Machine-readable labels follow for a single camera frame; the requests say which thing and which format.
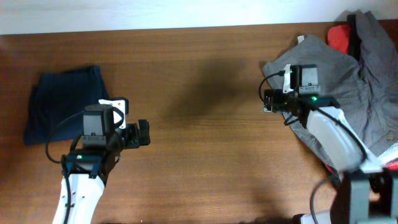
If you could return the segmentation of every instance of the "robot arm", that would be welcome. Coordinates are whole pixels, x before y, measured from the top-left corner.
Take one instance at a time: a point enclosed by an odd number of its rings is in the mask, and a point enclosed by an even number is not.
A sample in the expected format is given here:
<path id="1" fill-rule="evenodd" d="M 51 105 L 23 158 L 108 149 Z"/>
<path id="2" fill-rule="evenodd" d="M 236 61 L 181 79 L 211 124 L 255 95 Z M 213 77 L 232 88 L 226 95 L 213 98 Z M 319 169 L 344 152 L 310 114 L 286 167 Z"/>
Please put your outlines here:
<path id="1" fill-rule="evenodd" d="M 292 113 L 314 135 L 342 179 L 330 211 L 304 215 L 300 223 L 397 223 L 398 173 L 386 169 L 359 139 L 338 102 L 320 96 L 315 65 L 287 65 L 283 89 L 264 91 L 264 112 Z M 369 201 L 373 191 L 377 202 Z"/>
<path id="2" fill-rule="evenodd" d="M 140 129 L 136 123 L 126 124 L 127 99 L 100 100 L 100 103 L 84 110 L 82 149 L 75 149 L 78 138 L 69 154 L 63 157 L 64 178 L 53 224 L 91 223 L 108 175 L 119 162 L 120 152 L 150 144 L 146 120 L 139 120 Z"/>

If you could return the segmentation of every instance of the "red cloth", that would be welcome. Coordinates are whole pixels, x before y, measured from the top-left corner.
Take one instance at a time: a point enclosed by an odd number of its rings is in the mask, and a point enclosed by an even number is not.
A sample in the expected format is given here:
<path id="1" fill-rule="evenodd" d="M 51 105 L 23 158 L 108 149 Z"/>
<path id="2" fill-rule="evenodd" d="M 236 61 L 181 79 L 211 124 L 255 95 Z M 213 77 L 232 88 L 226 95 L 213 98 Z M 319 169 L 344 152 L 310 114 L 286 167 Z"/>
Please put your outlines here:
<path id="1" fill-rule="evenodd" d="M 387 167 L 390 170 L 398 170 L 398 162 L 393 162 L 393 163 L 387 164 Z"/>
<path id="2" fill-rule="evenodd" d="M 349 25 L 340 25 L 330 28 L 328 32 L 328 45 L 344 54 L 348 54 Z"/>

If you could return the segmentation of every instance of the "white bracket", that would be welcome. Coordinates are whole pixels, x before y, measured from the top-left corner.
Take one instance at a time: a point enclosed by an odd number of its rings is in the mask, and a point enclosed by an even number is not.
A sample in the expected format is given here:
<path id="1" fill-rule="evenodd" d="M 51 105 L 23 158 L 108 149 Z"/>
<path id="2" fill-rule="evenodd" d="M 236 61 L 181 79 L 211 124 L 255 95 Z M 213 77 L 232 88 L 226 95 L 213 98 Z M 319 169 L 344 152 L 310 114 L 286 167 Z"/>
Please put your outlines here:
<path id="1" fill-rule="evenodd" d="M 304 36 L 303 35 L 297 37 L 297 42 L 298 43 L 301 43 L 301 41 L 303 41 L 303 40 L 304 40 Z"/>
<path id="2" fill-rule="evenodd" d="M 111 105 L 113 107 L 116 107 L 120 111 L 122 111 L 124 120 L 123 120 L 123 124 L 120 125 L 119 128 L 121 128 L 121 129 L 126 128 L 126 102 L 124 100 L 98 100 L 98 102 L 100 104 L 104 104 L 104 105 Z M 115 124 L 117 122 L 119 122 L 121 119 L 122 119 L 122 117 L 120 117 L 120 115 L 118 115 L 116 112 L 113 112 L 113 122 Z"/>
<path id="3" fill-rule="evenodd" d="M 293 91 L 293 89 L 290 88 L 290 64 L 287 64 L 284 68 L 285 74 L 284 74 L 284 88 L 283 91 L 284 93 L 288 93 L 290 91 Z"/>

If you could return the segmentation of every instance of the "wood grain surface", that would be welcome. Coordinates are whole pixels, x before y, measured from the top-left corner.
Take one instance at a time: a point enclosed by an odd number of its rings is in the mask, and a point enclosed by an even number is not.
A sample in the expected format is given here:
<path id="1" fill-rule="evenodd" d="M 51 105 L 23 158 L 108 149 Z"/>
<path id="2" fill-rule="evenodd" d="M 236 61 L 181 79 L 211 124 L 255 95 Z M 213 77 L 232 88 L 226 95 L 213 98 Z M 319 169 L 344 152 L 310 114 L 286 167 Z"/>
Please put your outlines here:
<path id="1" fill-rule="evenodd" d="M 320 161 L 264 114 L 260 67 L 296 36 L 325 39 L 332 23 L 0 36 L 0 222 L 50 223 L 61 167 L 24 146 L 40 72 L 97 64 L 111 96 L 148 119 L 150 146 L 123 151 L 93 223 L 238 223 L 309 212 Z M 397 41 L 397 21 L 382 22 Z M 70 141 L 50 145 L 59 158 Z M 317 196 L 317 210 L 333 200 Z"/>

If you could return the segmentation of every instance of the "white wall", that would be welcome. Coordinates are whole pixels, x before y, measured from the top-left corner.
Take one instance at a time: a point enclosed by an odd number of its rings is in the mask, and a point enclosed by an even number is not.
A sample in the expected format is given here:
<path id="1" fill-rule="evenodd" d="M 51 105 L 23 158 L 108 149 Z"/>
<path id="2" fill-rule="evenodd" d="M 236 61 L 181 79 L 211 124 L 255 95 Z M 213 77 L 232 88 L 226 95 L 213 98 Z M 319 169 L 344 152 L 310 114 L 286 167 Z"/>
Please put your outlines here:
<path id="1" fill-rule="evenodd" d="M 398 0 L 0 0 L 0 34 L 398 18 Z"/>

